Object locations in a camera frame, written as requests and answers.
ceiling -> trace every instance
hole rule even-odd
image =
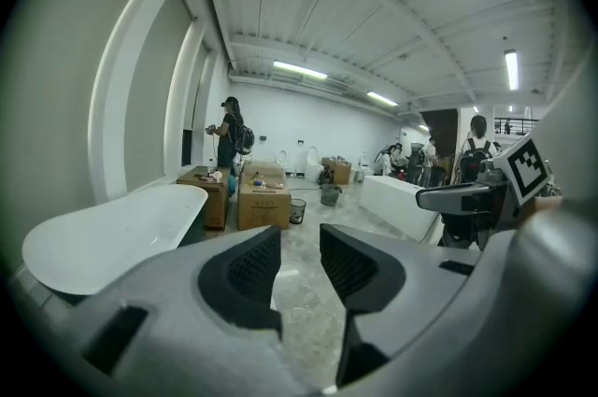
[[[590,27],[574,0],[212,0],[233,81],[390,115],[472,104],[546,104],[574,73]],[[507,85],[516,49],[520,89]],[[280,60],[325,80],[273,68]],[[376,102],[377,92],[399,106]]]

floor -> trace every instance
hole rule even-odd
[[[345,327],[345,307],[320,264],[320,224],[345,224],[396,239],[408,239],[386,221],[359,206],[361,184],[342,186],[336,206],[320,203],[320,188],[289,177],[293,198],[307,202],[302,224],[282,232],[282,265],[273,289],[273,306],[283,321],[283,347],[291,364],[321,389],[333,386]],[[235,202],[226,230],[236,231]]]

freestanding bathtub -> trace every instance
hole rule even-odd
[[[136,264],[176,248],[206,199],[201,188],[173,184],[58,216],[25,237],[22,257],[48,288],[95,294]]]

cardboard box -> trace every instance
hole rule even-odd
[[[197,166],[177,179],[177,184],[188,184],[206,190],[207,201],[204,204],[206,227],[224,229],[228,214],[228,176],[230,170],[227,168],[218,168],[218,170],[222,173],[220,183],[201,181],[199,177],[207,174],[207,167]]]
[[[254,186],[256,176],[266,183],[281,183],[281,189]],[[260,226],[278,225],[289,229],[291,194],[287,188],[284,170],[276,163],[245,162],[239,179],[238,229],[244,231]]]
[[[349,184],[351,176],[351,163],[322,158],[322,165],[328,164],[330,169],[335,172],[335,184]]]

trash bin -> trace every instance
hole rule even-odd
[[[340,186],[335,184],[322,184],[321,185],[321,203],[327,206],[334,206],[338,201],[338,195],[343,192]]]
[[[307,202],[302,199],[291,199],[291,218],[293,224],[301,224],[306,213]]]

